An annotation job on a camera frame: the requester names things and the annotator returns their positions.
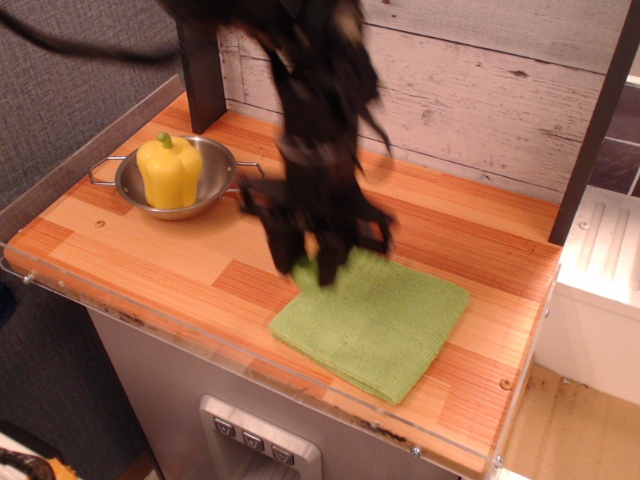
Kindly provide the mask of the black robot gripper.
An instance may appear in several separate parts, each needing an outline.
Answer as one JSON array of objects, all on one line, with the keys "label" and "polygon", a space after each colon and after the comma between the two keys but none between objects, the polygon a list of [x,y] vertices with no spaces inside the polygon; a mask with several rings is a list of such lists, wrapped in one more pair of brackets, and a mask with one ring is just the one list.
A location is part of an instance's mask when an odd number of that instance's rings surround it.
[{"label": "black robot gripper", "polygon": [[305,235],[314,234],[319,284],[334,283],[354,245],[385,253],[393,217],[371,203],[356,179],[354,149],[334,144],[280,144],[281,179],[242,179],[242,209],[258,217],[266,231],[276,269],[289,274],[306,255]]}]

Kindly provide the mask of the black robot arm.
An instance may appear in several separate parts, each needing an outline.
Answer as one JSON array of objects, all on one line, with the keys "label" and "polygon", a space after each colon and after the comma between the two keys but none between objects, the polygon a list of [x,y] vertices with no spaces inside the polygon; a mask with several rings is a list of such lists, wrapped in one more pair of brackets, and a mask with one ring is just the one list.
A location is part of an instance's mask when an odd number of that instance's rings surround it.
[{"label": "black robot arm", "polygon": [[164,1],[180,26],[210,38],[221,26],[242,29],[267,54],[284,130],[277,146],[285,176],[240,182],[241,208],[258,217],[276,269],[292,273],[319,244],[317,282],[328,286],[361,246],[385,253],[393,218],[364,196],[356,172],[359,123],[382,140],[368,109],[378,76],[363,41],[357,1]]}]

